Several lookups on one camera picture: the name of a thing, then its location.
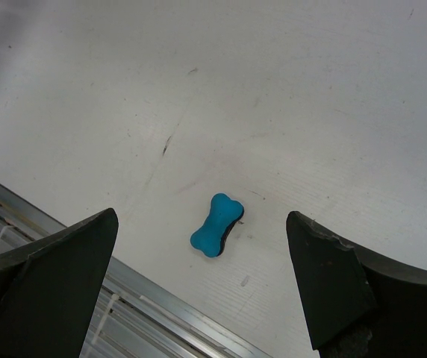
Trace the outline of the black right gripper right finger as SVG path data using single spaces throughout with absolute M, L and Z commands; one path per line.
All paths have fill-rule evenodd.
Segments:
M 298 211 L 287 240 L 321 357 L 427 357 L 427 271 L 338 236 Z

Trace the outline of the blue bone-shaped whiteboard eraser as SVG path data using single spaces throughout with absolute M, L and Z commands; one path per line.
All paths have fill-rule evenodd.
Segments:
M 220 256 L 231 229 L 242 219 L 243 214 L 244 206 L 239 201 L 224 193 L 215 194 L 204 223 L 190 237 L 191 246 L 206 257 Z

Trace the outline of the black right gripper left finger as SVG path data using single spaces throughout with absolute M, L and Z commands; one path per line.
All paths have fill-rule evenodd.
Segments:
M 118 228 L 108 208 L 0 254 L 0 357 L 79 357 Z

